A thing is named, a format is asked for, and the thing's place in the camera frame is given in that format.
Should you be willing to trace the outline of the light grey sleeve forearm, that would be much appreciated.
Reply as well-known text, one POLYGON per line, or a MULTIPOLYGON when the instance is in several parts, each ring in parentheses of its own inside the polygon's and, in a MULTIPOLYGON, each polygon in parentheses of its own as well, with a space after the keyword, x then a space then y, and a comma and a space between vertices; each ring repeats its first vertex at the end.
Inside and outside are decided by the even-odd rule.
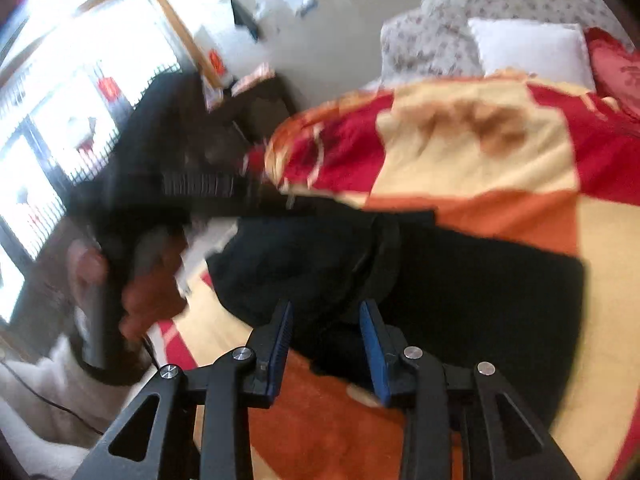
POLYGON ((1 362, 1 477, 70 479, 154 364, 142 349, 102 382, 81 361, 79 336, 62 336, 37 363, 1 362))

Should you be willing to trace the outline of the person's left hand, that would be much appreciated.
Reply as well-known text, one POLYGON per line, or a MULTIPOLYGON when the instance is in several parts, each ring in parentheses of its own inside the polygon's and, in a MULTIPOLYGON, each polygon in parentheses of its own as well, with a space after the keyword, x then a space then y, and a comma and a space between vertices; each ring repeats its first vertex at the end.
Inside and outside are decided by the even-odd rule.
MULTIPOLYGON (((186 249, 183 234, 171 236, 147 274, 134 278, 122 290, 124 316, 119 329, 126 339, 140 340, 157 322, 171 320, 186 308, 176 282, 186 249)), ((108 274, 106 259, 93 246, 75 240, 67 253, 70 289, 81 309, 88 310, 88 289, 102 285, 108 274)))

